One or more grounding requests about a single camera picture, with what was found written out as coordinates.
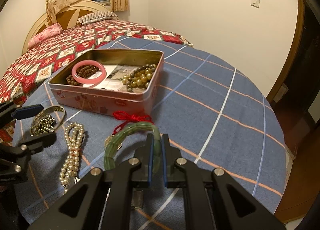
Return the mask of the red patchwork bedspread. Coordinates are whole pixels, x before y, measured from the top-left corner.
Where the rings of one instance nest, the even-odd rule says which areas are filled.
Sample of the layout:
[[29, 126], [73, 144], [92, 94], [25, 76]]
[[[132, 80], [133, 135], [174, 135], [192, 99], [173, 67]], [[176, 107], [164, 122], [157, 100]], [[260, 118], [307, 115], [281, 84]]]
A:
[[180, 34], [129, 21], [98, 21], [58, 32], [18, 57], [1, 77], [1, 102], [23, 104], [56, 71], [84, 53], [123, 42], [145, 40], [192, 47]]

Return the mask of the white wall switch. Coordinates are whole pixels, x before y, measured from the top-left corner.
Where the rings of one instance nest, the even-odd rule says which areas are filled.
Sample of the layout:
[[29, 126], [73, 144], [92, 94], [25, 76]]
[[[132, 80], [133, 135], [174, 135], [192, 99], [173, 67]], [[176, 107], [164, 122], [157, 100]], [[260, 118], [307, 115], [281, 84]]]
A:
[[251, 6], [255, 8], [259, 8], [260, 0], [251, 0]]

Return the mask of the pink pillow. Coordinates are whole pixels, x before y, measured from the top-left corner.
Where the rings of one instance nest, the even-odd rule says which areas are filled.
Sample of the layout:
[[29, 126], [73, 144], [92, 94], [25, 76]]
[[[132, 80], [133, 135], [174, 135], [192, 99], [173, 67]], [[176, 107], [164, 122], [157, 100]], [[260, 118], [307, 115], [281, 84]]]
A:
[[44, 40], [61, 34], [61, 32], [62, 32], [61, 25], [59, 23], [55, 23], [47, 27], [46, 29], [44, 29], [39, 34], [36, 34], [35, 36], [33, 36], [28, 42], [27, 49], [32, 49], [35, 46], [39, 45]]

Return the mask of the pink jade bangle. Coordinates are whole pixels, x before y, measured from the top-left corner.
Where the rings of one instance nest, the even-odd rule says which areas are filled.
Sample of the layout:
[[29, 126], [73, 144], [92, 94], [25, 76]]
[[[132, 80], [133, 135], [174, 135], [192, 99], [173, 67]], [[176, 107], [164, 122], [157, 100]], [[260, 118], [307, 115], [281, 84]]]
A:
[[99, 84], [106, 77], [104, 66], [94, 60], [84, 60], [77, 62], [67, 77], [68, 84], [83, 86], [83, 84]]

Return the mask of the cream wooden headboard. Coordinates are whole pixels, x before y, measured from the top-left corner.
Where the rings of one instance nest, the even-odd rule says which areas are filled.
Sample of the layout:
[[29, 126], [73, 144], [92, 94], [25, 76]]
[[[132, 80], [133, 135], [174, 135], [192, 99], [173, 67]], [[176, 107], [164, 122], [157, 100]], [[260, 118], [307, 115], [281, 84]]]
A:
[[[62, 9], [59, 13], [57, 13], [56, 19], [63, 29], [69, 29], [77, 25], [78, 18], [89, 13], [105, 10], [111, 11], [111, 7], [105, 6], [100, 2], [81, 0], [69, 7]], [[22, 48], [22, 55], [28, 50], [27, 46], [29, 40], [47, 27], [49, 27], [47, 13], [44, 13], [38, 18], [27, 34]]]

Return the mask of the gold metal bangle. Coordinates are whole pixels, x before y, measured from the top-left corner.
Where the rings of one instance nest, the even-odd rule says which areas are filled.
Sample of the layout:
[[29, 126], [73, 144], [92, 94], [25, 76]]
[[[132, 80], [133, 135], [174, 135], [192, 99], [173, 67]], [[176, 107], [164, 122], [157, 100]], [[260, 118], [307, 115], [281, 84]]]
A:
[[31, 136], [51, 133], [61, 125], [66, 111], [62, 106], [51, 106], [41, 111], [33, 119], [30, 126]]

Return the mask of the striped pillow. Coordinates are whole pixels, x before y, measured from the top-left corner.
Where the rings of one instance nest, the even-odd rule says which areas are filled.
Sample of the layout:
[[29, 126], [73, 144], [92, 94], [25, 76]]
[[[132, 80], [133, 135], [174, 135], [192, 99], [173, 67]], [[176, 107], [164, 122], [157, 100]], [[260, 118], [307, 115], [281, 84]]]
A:
[[86, 14], [77, 20], [77, 25], [87, 25], [103, 20], [118, 20], [118, 16], [114, 12], [110, 11], [99, 11]]

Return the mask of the pink metal tin box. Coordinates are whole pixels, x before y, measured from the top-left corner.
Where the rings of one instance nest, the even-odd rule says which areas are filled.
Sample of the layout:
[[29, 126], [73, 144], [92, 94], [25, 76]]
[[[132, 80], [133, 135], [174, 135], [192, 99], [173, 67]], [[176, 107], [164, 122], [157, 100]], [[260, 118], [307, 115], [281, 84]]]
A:
[[151, 114], [164, 53], [147, 49], [96, 49], [72, 61], [49, 81], [58, 103], [112, 115]]

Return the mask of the paper cards in tin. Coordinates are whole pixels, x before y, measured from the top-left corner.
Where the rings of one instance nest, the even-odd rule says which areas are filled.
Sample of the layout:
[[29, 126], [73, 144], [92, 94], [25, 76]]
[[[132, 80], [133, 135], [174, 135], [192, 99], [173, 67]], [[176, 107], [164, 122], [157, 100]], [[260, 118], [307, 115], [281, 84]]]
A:
[[106, 77], [101, 83], [83, 84], [83, 87], [126, 92], [126, 85], [123, 84], [122, 79], [125, 75], [130, 75], [138, 66], [105, 64], [104, 68]]

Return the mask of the blue plaid tablecloth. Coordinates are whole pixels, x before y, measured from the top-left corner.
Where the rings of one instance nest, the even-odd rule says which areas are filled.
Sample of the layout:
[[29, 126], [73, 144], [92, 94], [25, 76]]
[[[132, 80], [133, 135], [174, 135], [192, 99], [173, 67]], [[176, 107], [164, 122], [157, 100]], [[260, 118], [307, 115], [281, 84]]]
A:
[[[283, 131], [260, 90], [220, 58], [188, 46], [135, 38], [100, 49], [152, 49], [164, 53], [152, 120], [182, 157], [212, 171], [224, 168], [271, 213], [285, 189]], [[59, 172], [67, 157], [63, 129], [84, 125], [80, 177], [103, 168], [104, 142], [121, 122], [111, 116], [65, 107], [57, 141], [32, 156], [28, 181], [15, 185], [18, 207], [32, 223], [63, 194]], [[185, 229], [183, 193], [164, 186], [162, 168], [144, 191], [143, 209], [131, 212], [130, 229]]]

